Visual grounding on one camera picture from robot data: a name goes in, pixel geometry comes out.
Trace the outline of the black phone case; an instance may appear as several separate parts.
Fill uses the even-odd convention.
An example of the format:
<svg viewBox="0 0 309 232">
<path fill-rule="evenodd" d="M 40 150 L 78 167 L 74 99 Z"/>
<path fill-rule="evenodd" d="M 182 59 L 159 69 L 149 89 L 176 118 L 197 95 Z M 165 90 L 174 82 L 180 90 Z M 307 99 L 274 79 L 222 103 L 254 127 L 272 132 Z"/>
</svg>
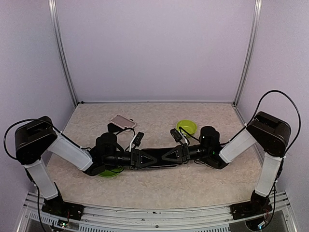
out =
<svg viewBox="0 0 309 232">
<path fill-rule="evenodd" d="M 136 169 L 169 168 L 183 163 L 183 152 L 180 145 L 174 148 L 135 149 L 135 152 Z"/>
</svg>

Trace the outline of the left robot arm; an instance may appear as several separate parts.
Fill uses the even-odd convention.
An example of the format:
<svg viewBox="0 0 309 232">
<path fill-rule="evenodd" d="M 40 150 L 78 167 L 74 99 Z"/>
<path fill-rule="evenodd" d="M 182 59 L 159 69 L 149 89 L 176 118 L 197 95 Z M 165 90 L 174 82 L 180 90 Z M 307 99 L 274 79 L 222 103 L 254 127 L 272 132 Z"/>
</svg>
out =
<svg viewBox="0 0 309 232">
<path fill-rule="evenodd" d="M 16 129 L 15 157 L 24 166 L 39 192 L 48 201 L 48 206 L 57 215 L 67 211 L 67 203 L 51 180 L 42 155 L 49 151 L 73 164 L 88 176 L 96 176 L 107 167 L 128 166 L 141 169 L 156 164 L 156 158 L 145 151 L 131 149 L 126 152 L 117 142 L 114 133 L 106 132 L 96 139 L 95 146 L 86 149 L 78 146 L 57 129 L 51 119 L 25 119 L 24 125 Z"/>
</svg>

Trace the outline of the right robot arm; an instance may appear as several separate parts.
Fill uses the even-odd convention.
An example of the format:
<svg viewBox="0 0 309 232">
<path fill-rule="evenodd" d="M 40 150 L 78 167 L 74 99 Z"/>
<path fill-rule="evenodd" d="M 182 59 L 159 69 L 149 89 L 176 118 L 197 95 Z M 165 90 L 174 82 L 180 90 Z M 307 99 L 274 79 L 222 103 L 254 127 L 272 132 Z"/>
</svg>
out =
<svg viewBox="0 0 309 232">
<path fill-rule="evenodd" d="M 200 130 L 198 145 L 181 145 L 162 158 L 175 163 L 202 159 L 214 169 L 223 169 L 248 150 L 260 147 L 264 151 L 263 161 L 259 162 L 261 173 L 252 193 L 254 198 L 247 203 L 247 211 L 256 215 L 266 206 L 264 198 L 269 196 L 276 182 L 291 132 L 287 122 L 258 112 L 226 145 L 220 144 L 220 134 L 214 127 L 204 126 Z"/>
</svg>

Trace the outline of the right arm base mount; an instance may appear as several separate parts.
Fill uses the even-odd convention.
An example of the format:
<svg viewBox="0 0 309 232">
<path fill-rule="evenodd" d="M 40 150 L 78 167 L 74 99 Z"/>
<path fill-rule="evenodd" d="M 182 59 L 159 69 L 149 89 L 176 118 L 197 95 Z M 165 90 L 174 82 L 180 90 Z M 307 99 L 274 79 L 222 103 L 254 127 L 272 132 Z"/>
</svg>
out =
<svg viewBox="0 0 309 232">
<path fill-rule="evenodd" d="M 233 220 L 237 220 L 271 212 L 273 207 L 268 196 L 263 197 L 254 190 L 249 201 L 232 204 L 230 210 Z"/>
</svg>

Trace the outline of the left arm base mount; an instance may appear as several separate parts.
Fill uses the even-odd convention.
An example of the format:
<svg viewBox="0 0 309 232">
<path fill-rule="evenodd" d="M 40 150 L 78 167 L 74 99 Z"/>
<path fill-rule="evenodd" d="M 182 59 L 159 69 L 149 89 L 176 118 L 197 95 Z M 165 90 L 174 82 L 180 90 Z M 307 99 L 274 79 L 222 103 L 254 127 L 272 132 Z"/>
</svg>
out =
<svg viewBox="0 0 309 232">
<path fill-rule="evenodd" d="M 51 215 L 80 221 L 84 212 L 84 206 L 64 201 L 56 184 L 55 186 L 57 196 L 50 200 L 44 199 L 42 211 Z"/>
</svg>

